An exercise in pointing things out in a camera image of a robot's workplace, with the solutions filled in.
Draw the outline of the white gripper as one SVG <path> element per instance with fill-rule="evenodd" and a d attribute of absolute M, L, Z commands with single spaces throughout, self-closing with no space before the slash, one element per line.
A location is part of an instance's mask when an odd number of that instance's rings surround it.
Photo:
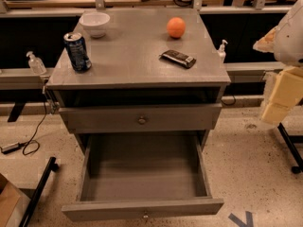
<path fill-rule="evenodd" d="M 303 65 L 303 0 L 297 0 L 292 8 L 261 39 L 253 49 L 273 53 L 277 61 L 292 66 Z M 260 119 L 277 126 L 303 99 L 303 69 L 285 67 L 274 76 L 274 86 L 269 91 Z"/>

